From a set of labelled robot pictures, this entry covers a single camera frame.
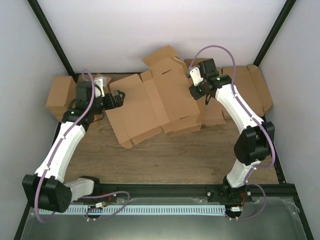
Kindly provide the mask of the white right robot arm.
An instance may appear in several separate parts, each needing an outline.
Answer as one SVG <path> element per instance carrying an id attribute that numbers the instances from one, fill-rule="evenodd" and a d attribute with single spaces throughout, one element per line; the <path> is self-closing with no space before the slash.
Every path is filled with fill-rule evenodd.
<path id="1" fill-rule="evenodd" d="M 219 74 L 212 58 L 191 67 L 186 75 L 192 80 L 190 94 L 195 100 L 216 99 L 228 112 L 239 131 L 234 145 L 235 163 L 222 183 L 223 198 L 229 202 L 240 196 L 248 178 L 267 156 L 275 156 L 273 145 L 275 126 L 265 122 L 245 102 L 234 80 Z"/>

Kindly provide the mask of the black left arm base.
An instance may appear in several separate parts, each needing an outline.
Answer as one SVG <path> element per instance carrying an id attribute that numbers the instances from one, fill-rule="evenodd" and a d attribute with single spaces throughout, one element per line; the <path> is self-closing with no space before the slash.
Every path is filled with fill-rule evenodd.
<path id="1" fill-rule="evenodd" d="M 114 184 L 108 184 L 108 183 L 94 183 L 93 192 L 89 195 L 91 197 L 94 196 L 102 196 L 109 193 L 116 192 L 118 188 Z M 85 203 L 85 204 L 95 204 L 99 202 L 112 202 L 114 203 L 116 201 L 115 196 L 105 196 L 101 198 L 80 198 L 76 200 L 76 203 Z"/>

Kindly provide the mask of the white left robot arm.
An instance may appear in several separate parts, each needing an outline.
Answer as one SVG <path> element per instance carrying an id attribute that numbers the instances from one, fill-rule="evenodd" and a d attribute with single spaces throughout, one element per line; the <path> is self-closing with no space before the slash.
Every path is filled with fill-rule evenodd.
<path id="1" fill-rule="evenodd" d="M 85 136 L 96 115 L 124 104 L 125 93 L 104 93 L 101 83 L 82 81 L 76 86 L 75 98 L 63 114 L 59 133 L 43 163 L 33 175 L 27 174 L 22 186 L 34 209 L 63 213 L 80 198 L 97 202 L 102 189 L 96 177 L 82 176 L 65 182 L 65 174 L 77 145 Z"/>

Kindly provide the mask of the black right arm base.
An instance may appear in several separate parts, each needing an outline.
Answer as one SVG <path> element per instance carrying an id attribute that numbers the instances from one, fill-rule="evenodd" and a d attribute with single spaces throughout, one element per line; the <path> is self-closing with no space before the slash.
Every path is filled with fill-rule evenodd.
<path id="1" fill-rule="evenodd" d="M 220 204 L 240 204 L 243 200 L 249 201 L 247 189 L 244 186 L 232 188 L 225 184 L 208 185 L 205 188 L 208 202 Z"/>

